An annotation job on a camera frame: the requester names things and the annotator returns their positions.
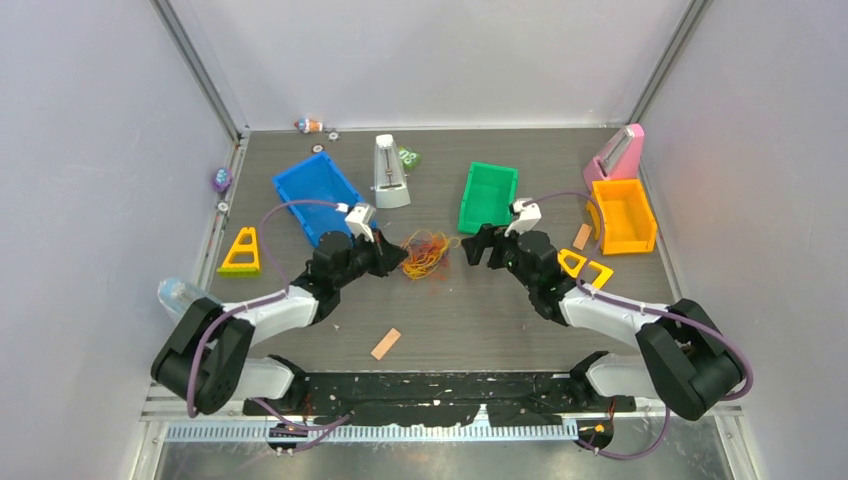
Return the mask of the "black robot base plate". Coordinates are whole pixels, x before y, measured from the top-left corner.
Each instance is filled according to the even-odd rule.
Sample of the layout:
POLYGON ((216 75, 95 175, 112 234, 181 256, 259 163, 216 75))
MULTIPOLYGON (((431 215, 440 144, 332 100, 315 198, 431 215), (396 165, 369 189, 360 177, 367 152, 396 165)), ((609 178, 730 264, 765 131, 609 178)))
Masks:
POLYGON ((269 406, 328 425, 452 427, 485 413, 491 425, 553 425, 562 414, 633 412, 632 397, 591 394, 555 372, 345 372, 298 374, 269 406))

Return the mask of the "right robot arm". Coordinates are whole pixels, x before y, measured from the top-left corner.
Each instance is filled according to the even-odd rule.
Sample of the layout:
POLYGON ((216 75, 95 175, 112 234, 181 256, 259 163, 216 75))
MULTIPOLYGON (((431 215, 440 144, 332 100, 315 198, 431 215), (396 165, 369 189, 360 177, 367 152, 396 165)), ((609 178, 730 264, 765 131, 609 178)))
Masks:
POLYGON ((593 330, 637 350, 635 356, 597 352, 574 368, 578 377, 570 392, 580 408, 596 410, 614 396, 654 398, 694 421, 716 403, 747 393, 749 364, 698 303, 638 303, 605 293, 568 274, 541 231, 515 233, 485 224, 461 246, 469 265, 488 253, 488 268, 509 271, 543 319, 593 330))

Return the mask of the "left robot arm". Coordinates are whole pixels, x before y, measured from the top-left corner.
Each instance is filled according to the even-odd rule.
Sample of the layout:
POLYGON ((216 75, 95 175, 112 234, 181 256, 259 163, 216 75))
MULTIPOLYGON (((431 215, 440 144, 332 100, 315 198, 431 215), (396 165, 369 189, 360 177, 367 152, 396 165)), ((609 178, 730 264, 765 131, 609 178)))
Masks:
POLYGON ((385 277, 407 251, 376 230, 371 238, 331 231, 304 271, 278 292, 222 302, 171 277, 157 297, 175 327, 151 366, 152 379, 185 400, 190 417, 210 415, 231 400, 261 398, 280 412, 298 412, 307 398, 296 367, 279 357, 252 359, 251 348, 289 330, 316 324, 339 305, 342 289, 365 276, 385 277))

